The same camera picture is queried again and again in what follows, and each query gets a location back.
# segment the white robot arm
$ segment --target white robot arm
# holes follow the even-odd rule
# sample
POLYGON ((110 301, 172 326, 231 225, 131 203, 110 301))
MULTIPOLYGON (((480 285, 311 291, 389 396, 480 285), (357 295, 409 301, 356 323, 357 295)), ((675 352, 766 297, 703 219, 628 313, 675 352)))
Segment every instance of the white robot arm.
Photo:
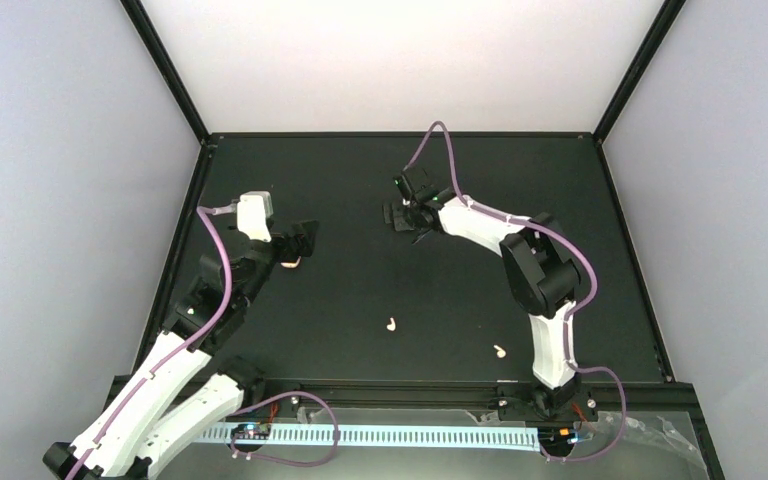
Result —
MULTIPOLYGON (((446 202, 437 214, 445 233, 463 237, 502 256, 502 242, 508 235, 518 235, 523 227, 497 220, 470 207, 472 199, 464 195, 466 204, 455 197, 446 202)), ((564 302, 552 317, 529 313, 531 334, 534 337, 534 376, 550 389, 559 388, 572 380, 575 371, 569 363, 575 362, 572 339, 569 345, 569 361, 564 354, 564 315, 575 301, 564 302)), ((567 321, 572 328, 572 317, 567 321)))
MULTIPOLYGON (((244 401, 259 401, 261 373, 234 358, 201 390, 164 415, 186 383, 243 323, 246 310, 275 265, 313 254, 318 222, 295 224, 287 234, 271 233, 268 192, 249 192, 232 206, 213 211, 234 212, 237 230, 244 235, 238 235, 237 242, 226 249, 231 257, 230 276, 214 257, 201 258, 201 272, 189 294, 171 309, 154 346, 125 388, 71 444, 55 443, 45 453, 43 462, 56 478, 154 480, 210 425, 239 409, 244 401), (225 278, 231 279, 230 287, 225 278), (230 300, 223 304, 227 294, 230 300), (214 314, 219 316, 208 325, 214 314), (191 340, 184 348, 187 339, 191 340)), ((225 243, 214 233, 218 246, 225 243)))
POLYGON ((564 345, 564 324, 571 332, 568 312, 575 306, 574 290, 581 282, 581 270, 554 240, 511 220, 527 220, 561 233, 557 222, 548 214, 529 218, 486 206, 477 208, 469 196, 461 199, 449 189, 434 187, 419 167, 408 167, 395 181, 402 201, 385 205, 384 216, 396 231, 419 231, 417 239, 431 231, 462 237, 502 258, 514 299, 531 322, 532 369, 548 399, 540 408, 547 413, 552 404, 565 402, 575 390, 572 366, 576 364, 572 335, 564 345))

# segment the purple cable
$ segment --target purple cable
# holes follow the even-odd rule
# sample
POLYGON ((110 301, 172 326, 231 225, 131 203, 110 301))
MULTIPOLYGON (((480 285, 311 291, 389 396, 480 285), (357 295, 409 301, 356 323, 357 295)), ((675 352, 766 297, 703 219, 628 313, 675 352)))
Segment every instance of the purple cable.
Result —
MULTIPOLYGON (((219 308, 216 309, 216 312, 213 314, 212 317, 210 317, 210 320, 208 320, 207 323, 204 324, 203 327, 201 327, 199 330, 196 331, 193 335, 190 336, 184 343, 181 345, 178 345, 174 350, 169 352, 165 357, 161 358, 159 362, 157 362, 157 365, 152 367, 149 372, 150 373, 156 373, 163 365, 168 362, 172 357, 174 357, 178 352, 181 350, 184 350, 185 348, 188 348, 190 345, 195 343, 199 338, 204 336, 207 332, 210 331, 211 328, 213 328, 214 325, 216 325, 216 322, 219 321, 219 318, 222 316, 223 313, 225 313, 225 309, 228 308, 228 303, 231 301, 231 261, 228 259, 228 252, 225 251, 225 245, 222 243, 222 239, 219 238, 219 232, 216 231, 216 227, 213 226, 213 223, 211 223, 210 219, 207 217, 208 214, 210 215, 219 215, 222 213, 229 213, 233 211, 233 208, 231 206, 228 207, 221 207, 221 208, 206 208, 206 207, 196 207, 196 213, 198 214, 199 218, 201 218, 201 221, 204 222, 204 226, 207 228, 207 231, 210 233, 211 238, 213 238, 213 243, 216 244, 216 249, 219 251, 219 257, 222 259, 222 268, 224 269, 225 273, 225 291, 222 294, 222 303, 219 304, 219 308)), ((101 441, 102 438, 104 438, 104 435, 107 434, 107 430, 110 428, 111 425, 113 425, 113 421, 116 420, 116 417, 119 416, 120 413, 122 413, 122 410, 125 408, 125 405, 128 404, 128 402, 131 401, 132 398, 134 398, 134 395, 139 391, 140 388, 142 388, 143 385, 146 383, 146 379, 141 379, 136 385, 134 385, 134 388, 131 389, 130 392, 128 392, 127 395, 122 399, 121 402, 119 402, 119 405, 116 406, 116 408, 110 413, 110 416, 107 418, 107 421, 104 422, 104 425, 101 426, 101 429, 98 431, 98 434, 93 438, 93 443, 98 443, 101 441)), ((75 465, 72 467, 71 470, 69 470, 69 474, 66 475, 65 480, 73 480, 75 478, 75 475, 78 474, 78 471, 81 469, 81 467, 86 463, 87 458, 89 458, 90 454, 92 453, 93 449, 89 448, 87 449, 83 455, 81 455, 81 458, 78 459, 78 461, 75 463, 75 465)))
MULTIPOLYGON (((295 462, 293 460, 287 460, 285 458, 280 457, 273 457, 271 455, 264 455, 262 453, 246 453, 246 460, 256 458, 259 460, 268 460, 270 462, 276 462, 280 463, 282 465, 289 465, 291 467, 318 467, 322 464, 330 462, 334 455, 337 454, 337 443, 340 441, 340 424, 337 423, 337 416, 334 415, 334 411, 331 410, 331 407, 328 406, 327 403, 325 403, 325 400, 322 400, 321 398, 317 397, 316 395, 307 393, 307 392, 286 392, 282 393, 280 395, 275 395, 274 397, 267 398, 266 400, 252 405, 250 407, 243 408, 241 410, 237 410, 236 412, 232 413, 231 415, 243 415, 245 413, 253 412, 259 408, 262 408, 266 405, 269 405, 270 403, 277 402, 278 400, 281 400, 282 398, 287 397, 305 397, 313 400, 314 402, 318 403, 322 406, 323 409, 325 409, 326 412, 328 412, 328 415, 331 416, 331 423, 334 424, 334 443, 331 444, 331 449, 328 450, 328 453, 325 454, 324 457, 320 458, 319 460, 313 461, 313 462, 295 462)), ((244 436, 244 433, 238 433, 234 435, 234 438, 231 439, 231 451, 234 452, 234 457, 236 458, 237 455, 244 453, 239 450, 237 450, 237 439, 244 436)))
POLYGON ((422 138, 422 142, 419 143, 419 147, 416 149, 416 152, 413 154, 413 157, 411 157, 410 161, 407 165, 405 165, 404 169, 407 169, 408 167, 412 166, 414 163, 416 163, 417 159, 419 159, 419 154, 422 152, 422 149, 425 148, 425 144, 428 142, 428 139, 431 137, 431 133, 434 131, 435 127, 440 127, 441 130, 443 130, 443 139, 446 141, 446 149, 449 153, 449 171, 452 175, 452 187, 455 190, 455 195, 457 195, 458 199, 463 202, 464 205, 467 205, 468 207, 476 210, 477 212, 481 212, 491 218, 495 218, 497 220, 504 220, 509 221, 513 224, 520 225, 522 227, 529 228, 531 230, 535 230, 537 232, 540 232, 542 234, 545 234, 549 236, 550 238, 554 239, 556 242, 560 243, 564 246, 567 250, 569 250, 575 257, 578 259, 579 262, 584 266, 584 270, 587 271, 587 275, 590 277, 590 292, 587 293, 587 296, 584 297, 584 300, 582 300, 580 303, 577 303, 574 307, 569 309, 567 313, 564 315, 564 359, 567 361, 567 364, 569 364, 570 368, 572 368, 574 371, 581 373, 582 375, 587 375, 590 373, 607 373, 617 384, 617 388, 620 393, 620 409, 622 411, 622 424, 620 425, 620 430, 617 432, 617 436, 614 437, 614 440, 608 444, 605 448, 602 450, 599 450, 598 452, 587 455, 584 457, 578 457, 578 458, 571 458, 567 460, 565 457, 554 457, 552 455, 549 455, 543 448, 541 447, 541 452, 543 455, 546 456, 549 460, 560 460, 560 461, 569 461, 569 462, 581 462, 585 460, 593 460, 595 458, 601 457, 602 455, 608 453, 609 450, 614 448, 614 446, 619 442, 619 440, 622 438, 623 434, 625 433, 625 417, 626 417, 626 401, 625 401, 625 390, 623 389, 622 382, 620 381, 620 378, 617 376, 617 374, 611 370, 608 367, 590 367, 590 368, 580 368, 578 365, 572 362, 570 358, 570 348, 569 348, 569 342, 570 342, 570 336, 571 332, 569 329, 569 319, 572 317, 573 314, 575 314, 577 311, 581 310, 587 304, 589 304, 591 301, 593 301, 593 298, 596 296, 596 292, 599 288, 599 283, 596 278, 596 271, 593 269, 593 266, 590 264, 590 262, 587 260, 587 257, 584 256, 583 253, 581 253, 581 250, 576 248, 575 245, 572 244, 569 240, 564 238, 561 234, 555 232, 554 230, 548 229, 542 225, 538 225, 536 223, 529 222, 528 220, 525 220, 520 217, 516 216, 510 216, 498 212, 497 210, 488 207, 487 205, 478 203, 474 200, 467 201, 466 198, 464 198, 463 193, 461 192, 461 187, 458 185, 458 175, 457 171, 455 170, 455 149, 452 147, 452 137, 449 135, 449 130, 446 128, 446 125, 441 122, 440 120, 435 121, 431 124, 431 127, 428 128, 428 131, 425 132, 425 136, 422 138))

